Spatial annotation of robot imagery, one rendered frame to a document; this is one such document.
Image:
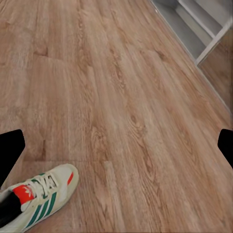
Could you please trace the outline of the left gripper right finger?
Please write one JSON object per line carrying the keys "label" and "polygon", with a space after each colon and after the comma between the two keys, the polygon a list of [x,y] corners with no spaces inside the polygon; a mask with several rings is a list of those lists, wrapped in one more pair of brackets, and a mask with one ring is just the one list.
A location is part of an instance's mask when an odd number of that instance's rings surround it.
{"label": "left gripper right finger", "polygon": [[222,129],[217,145],[233,168],[233,131]]}

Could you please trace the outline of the gym shoe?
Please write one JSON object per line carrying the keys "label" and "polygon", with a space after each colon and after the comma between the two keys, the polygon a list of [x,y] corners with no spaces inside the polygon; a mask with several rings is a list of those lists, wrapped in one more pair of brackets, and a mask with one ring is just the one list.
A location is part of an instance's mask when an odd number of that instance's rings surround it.
{"label": "gym shoe", "polygon": [[66,163],[0,192],[0,233],[26,233],[57,212],[70,199],[78,179],[78,169]]}

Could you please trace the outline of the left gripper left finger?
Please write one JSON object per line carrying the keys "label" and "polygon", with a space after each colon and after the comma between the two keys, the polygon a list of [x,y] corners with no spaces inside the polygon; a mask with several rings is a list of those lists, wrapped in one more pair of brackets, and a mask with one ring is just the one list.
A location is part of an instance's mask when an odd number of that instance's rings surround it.
{"label": "left gripper left finger", "polygon": [[0,185],[4,183],[24,149],[25,140],[21,129],[0,134]]}

